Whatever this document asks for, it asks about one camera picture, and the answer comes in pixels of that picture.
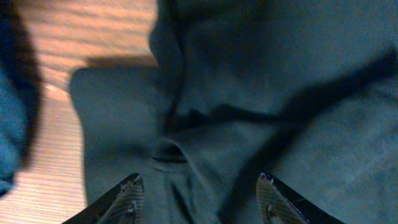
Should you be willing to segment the black polo shirt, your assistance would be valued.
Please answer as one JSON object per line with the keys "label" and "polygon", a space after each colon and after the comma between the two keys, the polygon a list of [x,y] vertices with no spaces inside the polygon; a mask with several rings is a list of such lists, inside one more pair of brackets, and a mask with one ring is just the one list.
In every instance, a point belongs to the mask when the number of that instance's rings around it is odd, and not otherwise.
{"label": "black polo shirt", "polygon": [[260,223],[268,172],[397,222],[396,1],[159,1],[150,50],[72,76],[88,203],[138,173],[144,223]]}

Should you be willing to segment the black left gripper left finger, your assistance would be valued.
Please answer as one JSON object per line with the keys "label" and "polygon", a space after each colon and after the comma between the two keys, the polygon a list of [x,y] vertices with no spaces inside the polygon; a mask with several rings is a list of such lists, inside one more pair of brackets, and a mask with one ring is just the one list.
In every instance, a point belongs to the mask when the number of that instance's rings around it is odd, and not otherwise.
{"label": "black left gripper left finger", "polygon": [[131,174],[63,224],[139,224],[143,206],[142,176]]}

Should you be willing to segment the folded navy blue shorts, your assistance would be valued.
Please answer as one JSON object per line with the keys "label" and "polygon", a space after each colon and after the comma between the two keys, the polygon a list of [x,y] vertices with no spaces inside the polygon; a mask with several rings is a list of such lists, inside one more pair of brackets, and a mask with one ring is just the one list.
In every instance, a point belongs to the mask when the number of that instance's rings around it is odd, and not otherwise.
{"label": "folded navy blue shorts", "polygon": [[35,75],[23,72],[17,61],[23,38],[12,1],[1,1],[1,196],[14,188],[27,162],[40,105]]}

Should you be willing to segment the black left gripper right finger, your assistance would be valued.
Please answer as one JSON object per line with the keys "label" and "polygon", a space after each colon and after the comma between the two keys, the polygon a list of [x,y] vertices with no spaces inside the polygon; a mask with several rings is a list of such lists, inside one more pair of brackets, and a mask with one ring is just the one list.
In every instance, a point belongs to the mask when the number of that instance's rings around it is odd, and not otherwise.
{"label": "black left gripper right finger", "polygon": [[257,179],[256,200],[266,224],[343,224],[269,173]]}

